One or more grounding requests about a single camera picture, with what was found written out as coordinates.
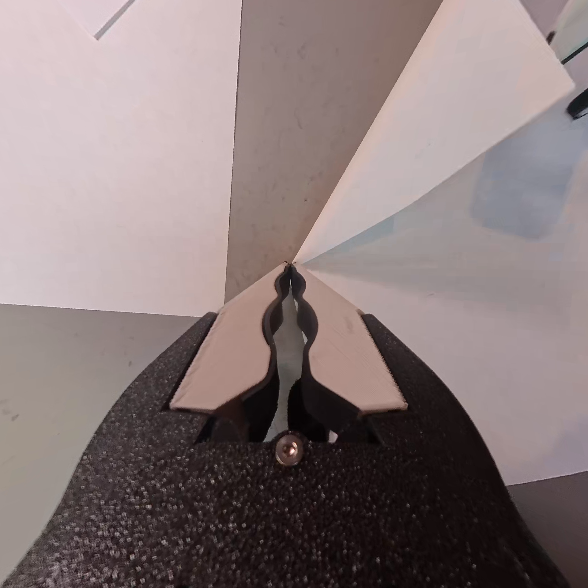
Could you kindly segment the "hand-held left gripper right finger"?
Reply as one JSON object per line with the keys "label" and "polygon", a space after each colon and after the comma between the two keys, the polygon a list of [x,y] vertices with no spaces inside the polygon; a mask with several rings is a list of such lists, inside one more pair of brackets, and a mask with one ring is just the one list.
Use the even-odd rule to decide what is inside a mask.
{"label": "hand-held left gripper right finger", "polygon": [[288,396],[288,426],[311,442],[381,442],[371,415],[408,402],[364,321],[364,313],[302,266],[290,267],[305,343]]}

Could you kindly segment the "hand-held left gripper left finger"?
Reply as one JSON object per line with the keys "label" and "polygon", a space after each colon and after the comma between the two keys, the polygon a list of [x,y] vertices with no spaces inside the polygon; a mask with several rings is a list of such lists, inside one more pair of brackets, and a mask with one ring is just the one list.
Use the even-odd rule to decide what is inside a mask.
{"label": "hand-held left gripper left finger", "polygon": [[291,269],[278,265],[220,309],[173,393],[170,410],[212,419],[212,440],[268,434],[280,391],[274,335]]}

